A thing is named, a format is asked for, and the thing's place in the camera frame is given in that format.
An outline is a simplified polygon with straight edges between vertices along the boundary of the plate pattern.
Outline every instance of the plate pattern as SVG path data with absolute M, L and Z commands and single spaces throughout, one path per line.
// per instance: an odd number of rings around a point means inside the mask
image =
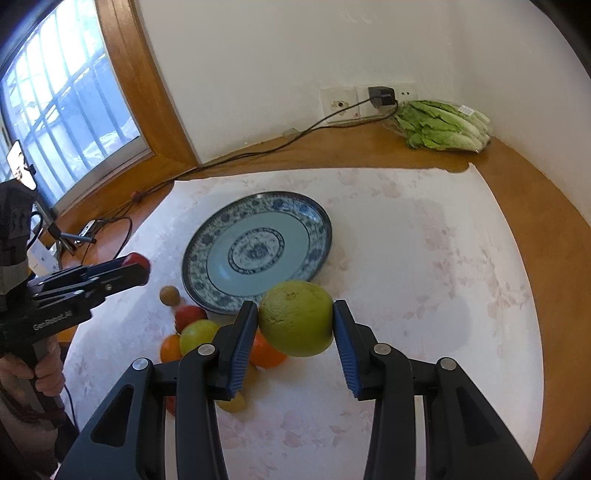
M 314 200 L 290 192 L 264 192 L 239 199 L 212 215 L 197 230 L 186 249 L 183 283 L 191 298 L 216 313 L 236 313 L 245 300 L 260 303 L 264 291 L 252 296 L 236 296 L 219 290 L 207 273 L 212 246 L 227 228 L 259 213 L 285 213 L 299 220 L 309 236 L 304 261 L 287 280 L 310 280 L 320 269 L 332 242 L 332 226 L 324 209 Z M 228 264 L 235 272 L 254 275 L 271 268 L 284 253 L 285 239 L 271 225 L 244 232 L 228 251 Z

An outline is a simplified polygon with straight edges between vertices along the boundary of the plastic bag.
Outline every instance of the plastic bag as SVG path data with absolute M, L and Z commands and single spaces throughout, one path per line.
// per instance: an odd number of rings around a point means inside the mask
M 466 105 L 436 100 L 402 103 L 383 125 L 407 139 L 410 148 L 479 153 L 491 142 L 491 120 Z

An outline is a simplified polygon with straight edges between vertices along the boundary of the black cable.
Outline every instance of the black cable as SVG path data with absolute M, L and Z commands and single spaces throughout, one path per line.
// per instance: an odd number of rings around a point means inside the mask
M 74 422 L 74 426 L 76 430 L 80 431 L 80 427 L 78 426 L 78 420 L 76 419 L 76 412 L 74 412 L 74 402 L 72 400 L 72 394 L 70 390 L 68 390 L 68 386 L 64 384 L 64 388 L 66 389 L 66 393 L 68 394 L 68 398 L 70 399 L 70 409 L 72 411 L 72 421 Z
M 123 250 L 124 246 L 127 245 L 127 242 L 129 242 L 129 239 L 131 238 L 131 233 L 134 230 L 134 221 L 131 219 L 130 216 L 118 217 L 115 221 L 117 221 L 117 220 L 123 220 L 123 219 L 129 221 L 129 229 L 127 230 L 127 235 L 125 235 L 125 239 L 123 240 L 123 243 L 121 243 L 121 246 L 117 250 L 117 253 L 113 256 L 112 260 L 114 260 L 115 258 L 117 258 L 119 256 L 119 254 Z
M 116 216 L 116 217 L 111 217 L 111 218 L 102 218 L 102 219 L 98 219 L 97 223 L 99 223 L 99 227 L 96 229 L 95 233 L 92 235 L 92 238 L 96 238 L 96 236 L 99 234 L 99 232 L 106 227 L 109 223 L 115 223 L 115 222 L 119 222 L 120 220 L 127 220 L 129 222 L 129 229 L 127 230 L 127 234 L 125 235 L 125 239 L 123 240 L 123 243 L 121 244 L 121 246 L 119 247 L 119 249 L 117 250 L 117 253 L 115 254 L 115 256 L 112 258 L 112 260 L 114 260 L 115 258 L 117 258 L 119 256 L 119 254 L 121 253 L 121 251 L 123 250 L 123 247 L 127 244 L 127 242 L 129 241 L 130 237 L 131 237 L 131 233 L 134 229 L 134 221 L 131 219 L 130 216 L 127 215 L 127 212 L 129 212 L 129 210 L 131 209 L 132 205 L 129 205 L 124 214 L 122 216 Z M 84 255 L 82 255 L 82 260 L 80 260 L 80 265 L 84 265 L 84 260 L 86 259 L 86 255 L 88 254 L 88 250 L 90 249 L 91 244 L 88 244 L 86 246 L 86 250 L 84 251 Z
M 37 229 L 37 233 L 35 233 L 35 235 L 31 239 L 31 241 L 27 244 L 27 250 L 29 250 L 33 246 L 33 244 L 37 241 L 37 239 L 39 238 L 39 235 L 41 235 L 41 230 L 43 227 L 43 216 L 39 212 L 33 212 L 31 214 L 31 219 L 33 219 L 33 217 L 35 215 L 37 215 L 41 219 L 41 221 L 39 222 L 39 228 Z
M 227 163 L 230 163 L 230 162 L 233 162 L 233 161 L 236 161 L 236 160 L 240 160 L 242 158 L 258 157 L 260 155 L 268 155 L 268 154 L 271 154 L 271 153 L 275 153 L 275 152 L 277 152 L 279 150 L 282 150 L 282 149 L 288 147 L 289 145 L 297 142 L 298 140 L 302 139 L 306 135 L 311 134 L 312 132 L 314 132 L 316 130 L 320 130 L 320 129 L 324 129 L 324 128 L 350 128 L 350 127 L 358 127 L 360 125 L 371 124 L 371 123 L 374 123 L 374 122 L 379 122 L 379 121 L 382 121 L 382 120 L 386 120 L 386 119 L 392 117 L 398 111 L 398 102 L 396 101 L 396 103 L 394 104 L 393 110 L 390 113 L 388 113 L 388 115 L 384 115 L 384 116 L 377 117 L 377 118 L 372 118 L 372 119 L 367 120 L 367 121 L 352 122 L 352 123 L 346 124 L 346 125 L 325 125 L 324 127 L 318 127 L 318 125 L 320 125 L 322 122 L 328 120 L 329 118 L 332 118 L 332 117 L 334 117 L 336 115 L 339 115 L 342 112 L 346 112 L 347 110 L 350 110 L 352 108 L 355 108 L 355 107 L 357 107 L 359 105 L 363 105 L 364 103 L 370 102 L 373 98 L 374 97 L 367 98 L 366 100 L 362 100 L 361 102 L 354 103 L 353 105 L 349 105 L 349 106 L 347 106 L 345 108 L 342 108 L 341 110 L 337 110 L 336 112 L 331 113 L 330 115 L 325 116 L 323 119 L 317 121 L 315 124 L 313 124 L 312 126 L 308 127 L 304 131 L 298 133 L 294 138 L 292 138 L 291 140 L 285 142 L 282 145 L 279 145 L 278 147 L 269 148 L 268 150 L 261 150 L 261 151 L 254 151 L 254 152 L 244 152 L 244 153 L 240 153 L 240 154 L 237 154 L 237 155 L 233 155 L 233 156 L 231 156 L 229 158 L 226 158 L 226 159 L 224 159 L 222 161 L 219 161 L 217 163 L 208 163 L 206 165 L 202 165 L 202 166 L 198 166 L 198 167 L 195 167 L 195 168 L 191 168 L 190 170 L 188 170 L 188 171 L 186 171 L 184 173 L 181 173 L 181 174 L 173 177 L 172 179 L 165 180 L 165 181 L 163 181 L 161 183 L 158 183 L 154 187 L 149 188 L 148 190 L 146 190 L 143 193 L 140 193 L 138 197 L 132 199 L 129 202 L 124 203 L 119 208 L 119 210 L 115 214 L 113 214 L 113 216 L 110 217 L 109 219 L 101 219 L 101 220 L 98 220 L 99 222 L 106 222 L 106 223 L 112 223 L 113 221 L 118 221 L 118 220 L 121 220 L 123 218 L 127 218 L 129 220 L 129 230 L 128 230 L 128 233 L 127 233 L 127 235 L 125 237 L 125 240 L 123 241 L 123 244 L 119 248 L 117 254 L 113 257 L 113 260 L 119 256 L 119 254 L 123 250 L 124 246 L 129 241 L 129 237 L 131 236 L 131 232 L 133 230 L 133 221 L 132 221 L 132 219 L 130 217 L 126 216 L 126 214 L 129 212 L 129 210 L 131 209 L 131 207 L 133 207 L 134 204 L 139 203 L 141 200 L 143 200 L 144 198 L 148 197 L 149 195 L 152 195 L 152 194 L 158 192 L 159 190 L 165 188 L 166 186 L 170 185 L 171 183 L 174 183 L 177 180 L 181 180 L 183 177 L 185 177 L 187 175 L 191 175 L 191 174 L 194 174 L 194 173 L 200 173 L 200 172 L 205 171 L 205 170 L 208 170 L 210 168 L 219 167 L 221 165 L 225 165 Z M 93 235 L 93 238 L 96 237 L 96 234 L 103 227 L 104 227 L 104 225 L 101 225 L 99 227 L 99 229 Z M 86 254 L 88 253 L 89 248 L 90 248 L 90 245 L 88 245 L 88 247 L 86 247 L 86 251 L 84 252 L 84 256 L 82 257 L 82 261 L 80 262 L 81 265 L 84 263 L 84 260 L 86 258 Z
M 352 122 L 350 124 L 347 125 L 326 125 L 324 127 L 319 127 L 316 128 L 318 125 L 320 125 L 322 122 L 328 120 L 329 118 L 332 118 L 342 112 L 346 112 L 347 110 L 350 110 L 352 108 L 355 108 L 359 105 L 363 105 L 364 103 L 370 102 L 374 97 L 370 97 L 366 100 L 363 100 L 361 102 L 358 103 L 354 103 L 353 105 L 349 105 L 341 110 L 337 110 L 334 113 L 331 113 L 330 115 L 325 116 L 322 120 L 318 120 L 314 125 L 308 127 L 307 129 L 305 129 L 304 131 L 300 132 L 299 134 L 297 134 L 294 138 L 292 138 L 291 140 L 287 141 L 286 143 L 284 143 L 283 145 L 279 145 L 278 147 L 274 147 L 274 148 L 270 148 L 268 150 L 262 150 L 262 151 L 255 151 L 255 152 L 244 152 L 244 153 L 239 153 L 237 155 L 233 155 L 229 158 L 226 158 L 222 161 L 219 161 L 217 163 L 208 163 L 206 165 L 202 165 L 202 166 L 198 166 L 195 168 L 191 168 L 190 170 L 187 170 L 184 173 L 181 173 L 180 175 L 177 175 L 176 177 L 170 179 L 170 180 L 165 180 L 157 185 L 155 185 L 154 187 L 146 190 L 145 192 L 141 193 L 138 199 L 132 200 L 131 202 L 128 202 L 130 204 L 139 202 L 140 200 L 146 198 L 149 195 L 152 195 L 153 193 L 156 193 L 157 191 L 163 189 L 165 186 L 170 185 L 171 183 L 174 183 L 177 180 L 181 180 L 183 177 L 187 176 L 187 175 L 191 175 L 194 173 L 200 173 L 202 171 L 208 170 L 210 168 L 213 167 L 219 167 L 221 165 L 225 165 L 226 163 L 230 163 L 236 160 L 241 160 L 242 158 L 250 158 L 250 157 L 258 157 L 260 155 L 268 155 L 271 153 L 275 153 L 279 150 L 282 150 L 285 147 L 288 147 L 289 145 L 293 144 L 294 142 L 297 142 L 298 140 L 302 139 L 303 137 L 305 137 L 308 134 L 311 134 L 313 131 L 316 130 L 320 130 L 323 128 L 350 128 L 350 127 L 358 127 L 360 125 L 366 125 L 366 124 L 371 124 L 374 122 L 379 122 L 381 120 L 386 120 L 387 118 L 393 116 L 396 111 L 398 110 L 398 102 L 396 102 L 396 104 L 394 105 L 394 110 L 392 112 L 390 112 L 388 115 L 382 116 L 382 117 L 378 117 L 378 118 L 373 118 L 371 120 L 367 120 L 367 121 L 359 121 L 359 122 Z

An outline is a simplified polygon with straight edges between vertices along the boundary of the white tablecloth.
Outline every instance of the white tablecloth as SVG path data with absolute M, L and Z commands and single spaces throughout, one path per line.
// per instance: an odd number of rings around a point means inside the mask
M 135 358 L 159 361 L 160 343 L 174 327 L 158 291 L 173 284 L 184 292 L 181 259 L 196 229 L 229 202 L 266 190 L 308 195 L 329 214 L 333 245 L 314 281 L 346 299 L 380 342 L 410 358 L 457 359 L 531 459 L 543 400 L 537 317 L 515 240 L 474 167 L 460 174 L 321 169 L 178 182 L 123 253 L 150 259 L 148 285 L 109 298 L 74 337 L 65 372 L 80 424 Z M 374 406 L 347 389 L 334 344 L 262 371 L 248 400 L 243 413 L 218 410 L 230 478 L 363 478 Z M 170 459 L 172 429 L 167 438 Z M 423 478 L 421 442 L 418 452 Z M 172 478 L 174 461 L 167 470 Z

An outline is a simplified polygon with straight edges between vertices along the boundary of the ceramic plate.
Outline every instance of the ceramic plate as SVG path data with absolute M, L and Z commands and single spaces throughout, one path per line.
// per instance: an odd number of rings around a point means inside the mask
M 216 313 L 260 303 L 286 280 L 309 280 L 330 249 L 324 209 L 298 193 L 264 192 L 237 200 L 210 217 L 189 242 L 183 283 L 191 298 Z

